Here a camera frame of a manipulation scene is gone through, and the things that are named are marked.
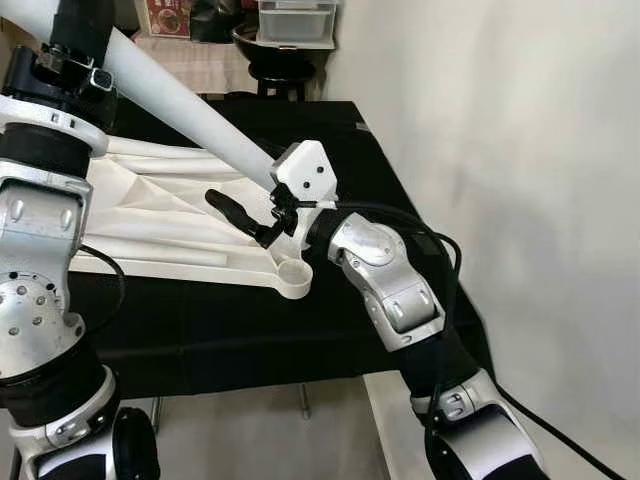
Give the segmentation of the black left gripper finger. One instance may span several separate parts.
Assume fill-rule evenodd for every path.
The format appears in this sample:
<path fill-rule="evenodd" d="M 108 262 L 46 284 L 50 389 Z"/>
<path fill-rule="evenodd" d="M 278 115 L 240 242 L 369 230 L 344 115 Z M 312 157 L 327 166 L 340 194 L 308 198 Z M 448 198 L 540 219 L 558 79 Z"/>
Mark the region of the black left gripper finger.
<path fill-rule="evenodd" d="M 58 0 L 50 44 L 73 58 L 104 61 L 115 28 L 115 0 Z"/>

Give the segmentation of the white plastic table top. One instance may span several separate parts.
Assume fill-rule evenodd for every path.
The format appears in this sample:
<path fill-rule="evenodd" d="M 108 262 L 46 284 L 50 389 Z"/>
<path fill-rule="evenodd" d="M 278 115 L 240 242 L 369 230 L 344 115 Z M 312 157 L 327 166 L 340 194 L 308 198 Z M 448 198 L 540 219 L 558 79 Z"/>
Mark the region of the white plastic table top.
<path fill-rule="evenodd" d="M 93 187 L 84 236 L 140 238 L 206 244 L 229 256 L 224 268 L 168 262 L 123 260 L 124 273 L 133 276 L 250 285 L 274 289 L 288 300 L 310 292 L 314 270 L 302 260 L 297 244 L 282 237 L 261 247 L 230 225 L 205 201 L 207 189 L 218 189 L 239 202 L 259 224 L 273 220 L 268 189 L 243 177 L 228 182 L 186 180 L 140 175 L 116 165 L 116 159 L 159 160 L 169 157 L 102 155 L 90 161 L 87 179 Z"/>

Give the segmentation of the red printed carton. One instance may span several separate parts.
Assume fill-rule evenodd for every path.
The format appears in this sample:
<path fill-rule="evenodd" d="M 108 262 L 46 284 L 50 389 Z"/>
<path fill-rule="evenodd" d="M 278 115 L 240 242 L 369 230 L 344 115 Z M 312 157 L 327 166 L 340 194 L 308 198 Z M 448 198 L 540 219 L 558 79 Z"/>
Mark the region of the red printed carton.
<path fill-rule="evenodd" d="M 191 38 L 189 18 L 193 0 L 141 0 L 142 22 L 147 35 L 161 38 Z"/>

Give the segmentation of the black tablecloth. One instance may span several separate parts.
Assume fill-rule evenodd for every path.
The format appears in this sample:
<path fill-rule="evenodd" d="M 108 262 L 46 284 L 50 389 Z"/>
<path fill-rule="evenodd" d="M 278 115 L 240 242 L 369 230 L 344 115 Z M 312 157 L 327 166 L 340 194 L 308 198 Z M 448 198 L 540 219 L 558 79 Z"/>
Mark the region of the black tablecloth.
<path fill-rule="evenodd" d="M 214 99 L 211 106 L 271 154 L 292 143 L 323 143 L 342 200 L 411 210 L 372 133 L 372 118 L 351 101 Z M 370 131 L 358 131 L 366 122 Z M 287 300 L 269 288 L 129 275 L 92 261 L 70 275 L 70 310 L 95 325 L 90 342 L 116 372 L 127 398 L 191 396 L 252 387 L 355 378 L 397 371 L 360 294 L 316 253 L 310 292 Z"/>

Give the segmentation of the pale patterned cloth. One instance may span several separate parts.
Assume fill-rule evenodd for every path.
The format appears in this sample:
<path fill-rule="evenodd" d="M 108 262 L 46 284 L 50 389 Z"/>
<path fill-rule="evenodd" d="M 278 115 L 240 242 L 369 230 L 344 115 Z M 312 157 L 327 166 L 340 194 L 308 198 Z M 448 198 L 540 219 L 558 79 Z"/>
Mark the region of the pale patterned cloth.
<path fill-rule="evenodd" d="M 250 61 L 234 44 L 197 44 L 160 37 L 138 37 L 134 44 L 193 92 L 257 91 Z"/>

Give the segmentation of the black plastic bag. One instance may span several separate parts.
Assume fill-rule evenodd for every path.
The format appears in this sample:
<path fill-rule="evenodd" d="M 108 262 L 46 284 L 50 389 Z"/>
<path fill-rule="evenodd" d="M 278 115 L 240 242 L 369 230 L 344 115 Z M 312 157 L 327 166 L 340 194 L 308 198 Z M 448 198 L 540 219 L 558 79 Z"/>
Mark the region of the black plastic bag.
<path fill-rule="evenodd" d="M 243 0 L 191 0 L 189 38 L 197 44 L 233 44 L 233 29 L 244 17 Z"/>

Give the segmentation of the clear plastic storage box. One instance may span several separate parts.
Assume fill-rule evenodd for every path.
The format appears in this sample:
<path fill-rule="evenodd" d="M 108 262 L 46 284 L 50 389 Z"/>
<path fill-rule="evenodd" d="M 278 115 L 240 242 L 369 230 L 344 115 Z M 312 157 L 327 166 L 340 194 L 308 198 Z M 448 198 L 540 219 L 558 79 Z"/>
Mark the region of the clear plastic storage box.
<path fill-rule="evenodd" d="M 333 50 L 340 0 L 257 0 L 260 44 Z"/>

